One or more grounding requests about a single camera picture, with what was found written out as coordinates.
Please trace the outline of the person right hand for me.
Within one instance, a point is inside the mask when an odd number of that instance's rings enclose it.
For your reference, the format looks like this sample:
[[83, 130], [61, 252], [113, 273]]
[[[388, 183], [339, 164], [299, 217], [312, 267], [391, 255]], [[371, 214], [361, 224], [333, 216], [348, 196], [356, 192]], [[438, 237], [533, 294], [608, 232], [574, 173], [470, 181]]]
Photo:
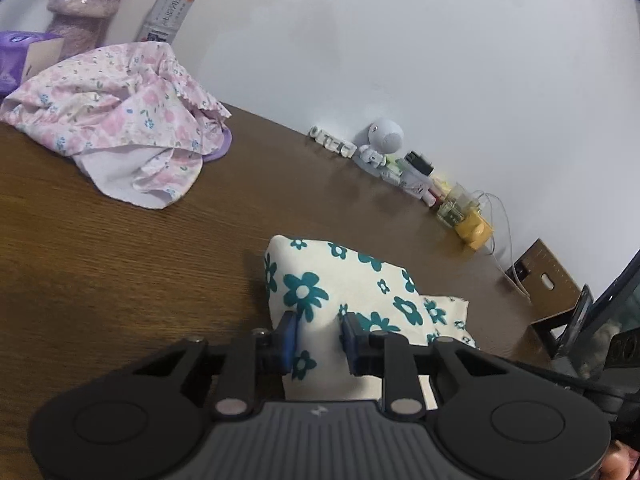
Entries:
[[610, 444], [599, 469], [600, 480], [639, 478], [639, 452], [620, 441]]

